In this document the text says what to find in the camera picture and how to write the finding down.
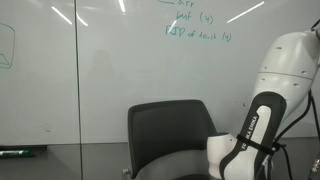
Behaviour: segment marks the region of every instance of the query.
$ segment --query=green marker drawing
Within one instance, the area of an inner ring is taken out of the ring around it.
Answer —
[[[15,50],[15,30],[0,23],[0,68],[10,69],[13,64]]]
[[[170,2],[170,1],[161,1],[161,0],[159,0],[159,2],[164,3],[164,4],[174,4],[174,2]]]

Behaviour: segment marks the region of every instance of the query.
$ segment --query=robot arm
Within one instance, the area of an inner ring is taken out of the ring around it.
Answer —
[[[319,29],[290,33],[273,43],[258,74],[251,107],[238,137],[218,134],[208,138],[209,173],[213,177],[257,177],[280,124],[301,104],[313,84],[319,68],[319,34]]]

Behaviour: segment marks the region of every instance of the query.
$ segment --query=whiteboard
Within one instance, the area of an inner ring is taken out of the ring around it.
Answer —
[[[79,143],[73,0],[0,2],[0,145]]]
[[[125,142],[129,107],[175,99],[202,100],[217,130],[236,135],[272,42],[309,29],[319,7],[319,0],[77,0],[83,143]],[[319,87],[317,80],[317,102]],[[311,129],[308,116],[288,136],[314,136]]]

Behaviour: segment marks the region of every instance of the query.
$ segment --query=office chair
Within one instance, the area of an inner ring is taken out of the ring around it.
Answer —
[[[123,179],[127,174],[135,179],[140,170],[160,157],[181,151],[205,150],[207,138],[215,133],[210,115],[200,100],[133,106],[128,112],[131,168],[123,169]],[[209,175],[191,174],[174,179],[209,180]]]

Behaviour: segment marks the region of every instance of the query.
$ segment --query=gray wall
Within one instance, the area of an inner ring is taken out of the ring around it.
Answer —
[[[316,138],[290,138],[282,139],[287,144],[291,160],[293,178],[295,180],[307,179],[309,169],[319,151]],[[0,159],[0,180],[118,180],[121,179],[121,169],[128,167],[129,156],[126,143],[116,144],[85,144],[82,145],[82,164],[79,145],[51,145],[48,150],[36,158],[30,159]],[[157,167],[158,178],[170,175],[173,163],[176,167],[192,170],[194,167],[206,169],[207,162],[199,162],[192,157],[205,156],[186,155],[170,162],[171,166]],[[285,157],[280,150],[274,156],[275,171],[273,180],[289,180]]]

